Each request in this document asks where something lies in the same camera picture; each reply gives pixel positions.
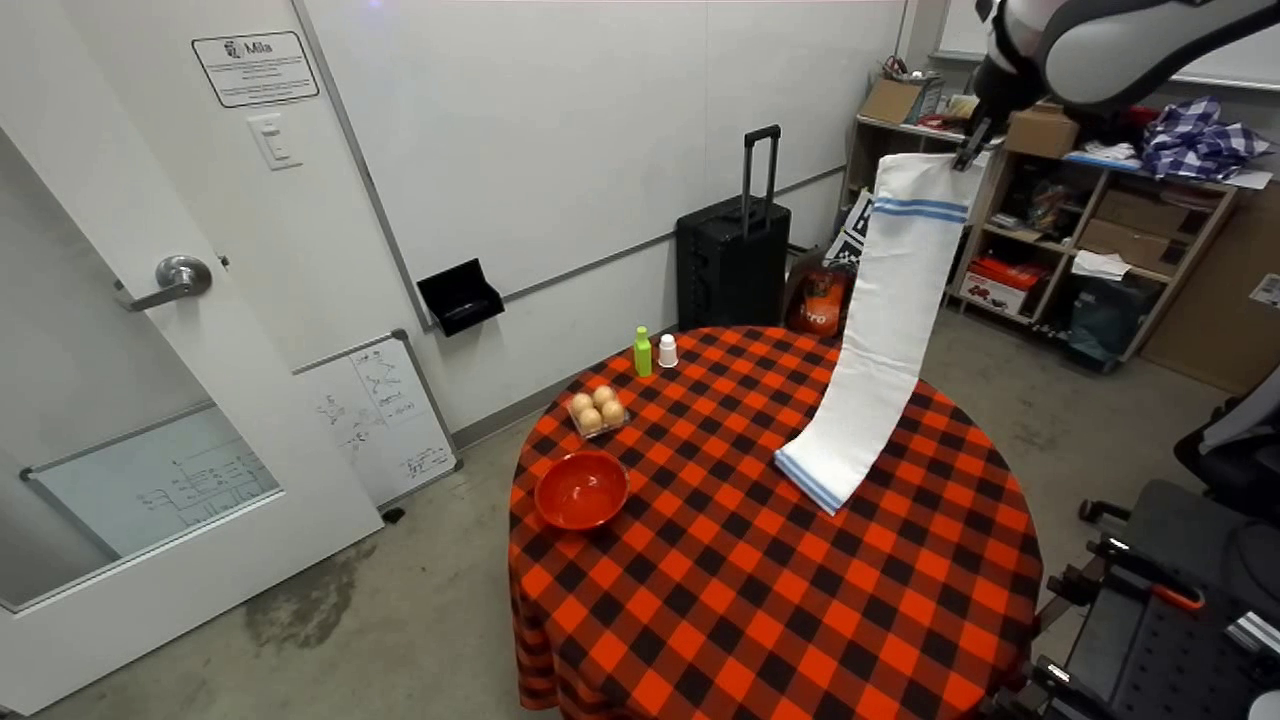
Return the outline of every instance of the egg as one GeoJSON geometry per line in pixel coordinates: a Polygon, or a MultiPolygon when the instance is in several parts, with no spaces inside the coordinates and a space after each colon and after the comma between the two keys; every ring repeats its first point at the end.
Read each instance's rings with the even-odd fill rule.
{"type": "Polygon", "coordinates": [[[599,403],[605,427],[618,427],[626,422],[618,402],[599,403]]]}
{"type": "Polygon", "coordinates": [[[583,412],[583,409],[590,409],[590,397],[587,393],[574,393],[574,397],[566,397],[566,415],[574,415],[574,412],[583,412]]]}
{"type": "Polygon", "coordinates": [[[570,415],[570,426],[574,426],[574,431],[581,431],[581,435],[587,435],[587,440],[590,440],[590,435],[599,435],[605,415],[599,415],[599,412],[590,412],[590,409],[583,409],[583,412],[574,412],[574,415],[570,415]]]}

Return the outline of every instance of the gray floor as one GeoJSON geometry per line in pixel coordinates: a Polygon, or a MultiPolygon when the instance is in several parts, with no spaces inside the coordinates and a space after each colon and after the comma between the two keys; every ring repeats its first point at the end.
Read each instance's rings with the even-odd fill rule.
{"type": "MultiPolygon", "coordinates": [[[[1006,328],[945,313],[928,357],[1015,469],[1045,566],[1082,560],[1082,496],[1128,506],[1143,480],[1190,485],[1168,443],[1221,393],[1150,364],[1089,376],[1006,328]]],[[[47,720],[419,720],[528,716],[509,633],[509,475],[531,415],[465,447],[465,471],[417,491],[402,526],[312,569],[102,686],[47,720]]],[[[1045,647],[1063,654],[1066,623],[1045,647]]]]}

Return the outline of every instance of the plaid tablecloth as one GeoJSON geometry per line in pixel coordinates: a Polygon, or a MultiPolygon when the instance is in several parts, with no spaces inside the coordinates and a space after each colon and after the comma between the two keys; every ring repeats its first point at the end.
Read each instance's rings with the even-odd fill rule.
{"type": "Polygon", "coordinates": [[[822,516],[771,452],[821,403],[834,349],[783,328],[679,337],[673,376],[626,357],[631,426],[594,447],[631,469],[626,508],[566,536],[531,480],[583,447],[563,397],[511,480],[519,701],[563,716],[959,716],[1036,630],[1040,549],[990,440],[921,386],[847,508],[822,516]]]}

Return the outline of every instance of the whiteboard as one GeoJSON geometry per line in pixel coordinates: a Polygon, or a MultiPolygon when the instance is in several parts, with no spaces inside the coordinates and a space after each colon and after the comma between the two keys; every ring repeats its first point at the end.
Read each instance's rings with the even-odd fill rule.
{"type": "Polygon", "coordinates": [[[387,506],[456,469],[435,403],[402,337],[385,337],[294,376],[330,440],[364,480],[371,506],[387,506]]]}
{"type": "MultiPolygon", "coordinates": [[[[970,14],[970,0],[948,0],[948,19],[934,55],[981,59],[983,51],[986,24],[970,14]]],[[[1180,70],[1170,81],[1280,94],[1280,28],[1214,50],[1194,63],[1180,70]]]]}
{"type": "Polygon", "coordinates": [[[274,491],[271,471],[219,409],[34,469],[29,485],[116,558],[274,491]]]}
{"type": "Polygon", "coordinates": [[[294,0],[410,281],[501,297],[669,238],[783,128],[778,186],[844,164],[904,0],[294,0]]]}

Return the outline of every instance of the small bottle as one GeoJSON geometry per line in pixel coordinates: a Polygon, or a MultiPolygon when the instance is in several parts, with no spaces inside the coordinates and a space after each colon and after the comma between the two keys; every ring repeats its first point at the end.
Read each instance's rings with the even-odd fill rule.
{"type": "Polygon", "coordinates": [[[665,334],[660,339],[654,339],[654,367],[679,367],[679,352],[674,352],[674,337],[673,334],[665,334]]]}
{"type": "Polygon", "coordinates": [[[636,339],[631,339],[631,364],[636,364],[636,376],[653,376],[653,339],[644,323],[636,328],[636,339]]]}

